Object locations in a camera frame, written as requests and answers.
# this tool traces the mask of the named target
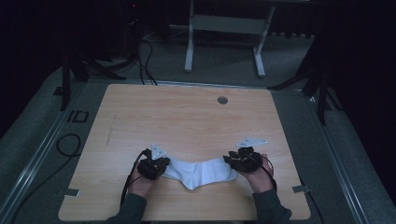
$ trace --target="hand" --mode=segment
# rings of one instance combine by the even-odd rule
[[[274,175],[274,170],[269,166],[268,160],[262,158],[262,166],[268,171],[268,173],[270,173],[270,175]],[[251,173],[238,173],[247,179],[249,185],[255,193],[262,193],[274,188],[271,182],[272,177],[268,176],[268,174],[265,173],[262,168],[259,168],[257,171]]]
[[[158,179],[159,178],[156,180],[146,179],[145,177],[141,176],[141,174],[139,174],[137,169],[134,169],[130,183],[133,181],[134,182],[128,187],[128,193],[134,193],[147,199],[152,189],[154,189],[155,184],[158,182]]]

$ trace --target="white cloth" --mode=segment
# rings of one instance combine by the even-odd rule
[[[171,162],[166,167],[164,177],[178,179],[187,189],[195,189],[199,186],[235,180],[238,173],[231,169],[230,164],[223,158],[202,162],[178,161],[168,157]]]

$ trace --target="round hole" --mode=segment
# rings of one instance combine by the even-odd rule
[[[228,103],[228,99],[227,99],[227,97],[225,97],[225,96],[220,96],[220,97],[218,98],[218,102],[219,102],[219,104],[221,104],[221,105],[225,105],[225,104]]]

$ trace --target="sleeve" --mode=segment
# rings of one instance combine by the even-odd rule
[[[280,204],[274,189],[262,193],[253,193],[258,224],[290,223],[291,211]]]
[[[129,193],[125,197],[116,216],[107,219],[108,224],[139,224],[145,213],[147,200],[137,194]]]

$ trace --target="power cord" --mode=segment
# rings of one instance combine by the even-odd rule
[[[254,161],[256,164],[258,164],[258,165],[264,170],[264,172],[268,174],[268,176],[271,178],[271,183],[272,183],[272,185],[273,185],[275,191],[277,191],[277,184],[276,184],[276,181],[274,180],[274,177],[270,174],[269,171],[267,171],[267,169],[265,169],[265,167],[262,166],[262,162],[256,161],[253,157],[251,157],[251,156],[248,155],[248,154],[245,154],[245,156],[248,157],[249,159],[251,159],[252,161]],[[268,163],[270,163],[271,169],[274,170],[274,166],[273,166],[273,164],[270,162],[270,160],[268,160],[267,158],[265,158],[265,159],[268,161]]]
[[[72,154],[67,154],[67,153],[65,153],[65,152],[62,152],[62,150],[61,150],[61,148],[60,148],[60,143],[61,143],[61,141],[62,141],[63,139],[65,139],[66,137],[69,137],[69,136],[76,137],[77,140],[78,140],[78,145],[77,145],[75,151],[74,151]],[[26,195],[26,196],[23,198],[21,204],[18,206],[18,208],[17,208],[17,210],[16,210],[16,212],[15,212],[15,214],[14,214],[12,220],[11,220],[11,223],[14,223],[14,222],[15,222],[15,220],[16,220],[16,218],[17,218],[17,216],[18,216],[18,213],[21,211],[21,209],[22,209],[22,207],[24,206],[24,204],[29,200],[30,197],[32,197],[32,195],[33,195],[38,189],[40,189],[44,184],[47,183],[47,181],[49,181],[49,180],[50,180],[51,178],[53,178],[56,174],[58,174],[58,173],[59,173],[59,172],[60,172],[60,171],[61,171],[61,170],[73,159],[73,158],[75,158],[75,157],[81,155],[81,153],[78,153],[80,146],[81,146],[81,139],[80,139],[80,137],[79,137],[78,135],[76,135],[75,133],[68,133],[68,134],[66,134],[66,135],[64,135],[64,136],[62,136],[61,138],[58,139],[58,141],[57,141],[57,143],[56,143],[56,149],[58,150],[59,153],[61,153],[63,156],[68,157],[69,159],[67,159],[67,161],[66,161],[62,166],[60,166],[55,172],[53,172],[49,177],[47,177],[44,181],[42,181],[39,185],[37,185],[28,195]]]
[[[150,52],[148,54],[148,58],[146,59],[146,63],[145,65],[143,65],[142,60],[140,58],[140,54],[137,53],[137,60],[139,61],[139,76],[140,76],[140,80],[142,81],[143,85],[146,85],[144,79],[143,79],[143,69],[145,69],[146,75],[148,76],[149,81],[151,82],[151,85],[158,85],[157,81],[154,79],[154,77],[152,76],[152,74],[150,73],[148,66],[149,66],[149,59],[151,58],[151,54],[152,54],[152,45],[146,41],[146,40],[142,40],[143,43],[147,44],[150,47]]]
[[[300,182],[303,184],[303,186],[305,186],[305,182],[301,178],[300,178]],[[319,207],[317,205],[317,202],[315,202],[314,197],[311,194],[311,191],[308,191],[306,194],[308,194],[308,197],[311,199],[312,204],[315,206],[315,209],[317,210],[319,218],[320,218],[320,222],[322,224],[324,224],[323,215],[321,214],[320,209],[319,209]]]
[[[248,154],[246,154],[245,156],[247,156],[249,159],[251,159],[252,161],[254,161],[255,163],[257,163],[258,165],[260,165],[260,167],[264,170],[264,172],[267,173],[268,176],[270,176],[271,182],[272,182],[272,184],[273,184],[273,186],[274,186],[274,189],[277,191],[276,181],[274,180],[273,176],[269,173],[269,171],[267,171],[267,169],[265,169],[265,168],[262,166],[262,163],[259,163],[258,161],[256,161],[254,158],[252,158],[252,157],[251,157],[250,155],[248,155]],[[266,159],[266,160],[268,161],[268,163],[270,163],[271,169],[274,170],[274,166],[273,166],[273,164],[270,162],[270,160],[268,160],[268,158],[265,158],[264,156],[262,156],[262,158]],[[300,182],[303,184],[303,186],[305,186],[305,182],[304,182],[301,178],[300,178]],[[310,191],[308,191],[306,194],[308,194],[308,197],[311,199],[312,204],[315,206],[315,209],[317,210],[318,216],[319,216],[319,218],[320,218],[320,222],[321,222],[322,224],[324,224],[323,215],[321,214],[320,209],[319,209],[319,207],[318,207],[318,205],[317,205],[317,203],[316,203],[314,197],[312,196],[312,194],[311,194]]]
[[[134,170],[136,169],[136,165],[139,162],[140,158],[143,156],[145,151],[140,152],[140,154],[137,156],[136,160],[134,161],[134,166],[132,167],[131,173],[129,173],[128,177],[126,178],[125,185],[122,189],[122,194],[121,194],[121,200],[120,200],[120,207],[122,206],[125,196],[126,196],[126,191],[128,190],[128,187],[131,186],[132,183],[134,183],[137,179],[142,177],[143,175],[139,176],[135,180],[131,181],[132,174],[134,173]]]

